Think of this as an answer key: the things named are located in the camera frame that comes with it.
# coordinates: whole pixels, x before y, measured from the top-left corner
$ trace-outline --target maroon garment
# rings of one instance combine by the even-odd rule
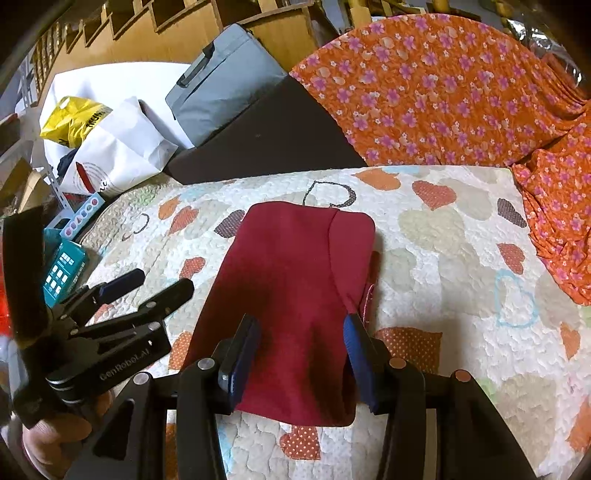
[[[374,235],[364,213],[253,205],[203,306],[184,366],[211,355],[249,313],[262,335],[238,409],[295,425],[351,424],[355,382],[343,321],[365,301]]]

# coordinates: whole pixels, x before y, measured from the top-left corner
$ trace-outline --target metal screw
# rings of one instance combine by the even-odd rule
[[[140,372],[134,377],[134,383],[136,385],[144,385],[149,379],[150,376],[146,372]]]
[[[394,358],[390,359],[390,366],[400,370],[406,367],[406,360],[404,358],[400,358],[399,356],[395,356]]]
[[[213,368],[216,364],[216,361],[213,358],[202,358],[199,362],[197,362],[197,366],[201,369],[201,370],[209,370],[210,368]]]
[[[460,382],[467,383],[472,379],[472,376],[465,370],[456,370],[456,378]]]

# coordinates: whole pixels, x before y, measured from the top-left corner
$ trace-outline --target white plastic bag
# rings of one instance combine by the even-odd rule
[[[161,172],[176,149],[144,115],[138,99],[128,98],[82,142],[61,189],[114,197]]]

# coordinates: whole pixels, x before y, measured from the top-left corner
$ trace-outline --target quilted bedspread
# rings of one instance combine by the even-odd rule
[[[591,439],[591,317],[536,257],[521,195],[504,168],[398,166],[192,186],[148,182],[110,206],[82,240],[97,254],[90,285],[133,268],[146,273],[141,288],[103,306],[94,321],[129,313],[180,277],[191,278],[192,300],[166,320],[173,351],[149,369],[155,376],[177,371],[245,212],[269,200],[371,216],[381,259],[371,334],[425,371],[470,371],[536,473],[570,474]],[[218,421],[228,478],[373,479],[386,420],[363,405],[345,428],[236,411]],[[167,437],[174,432],[171,414]],[[174,442],[167,445],[167,475],[174,478]]]

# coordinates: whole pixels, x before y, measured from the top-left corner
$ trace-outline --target orange floral fabric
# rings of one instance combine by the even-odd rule
[[[576,303],[591,305],[591,119],[582,115],[556,145],[512,169],[539,258]]]
[[[510,165],[566,134],[578,90],[504,33],[402,15],[342,35],[291,71],[370,165]]]

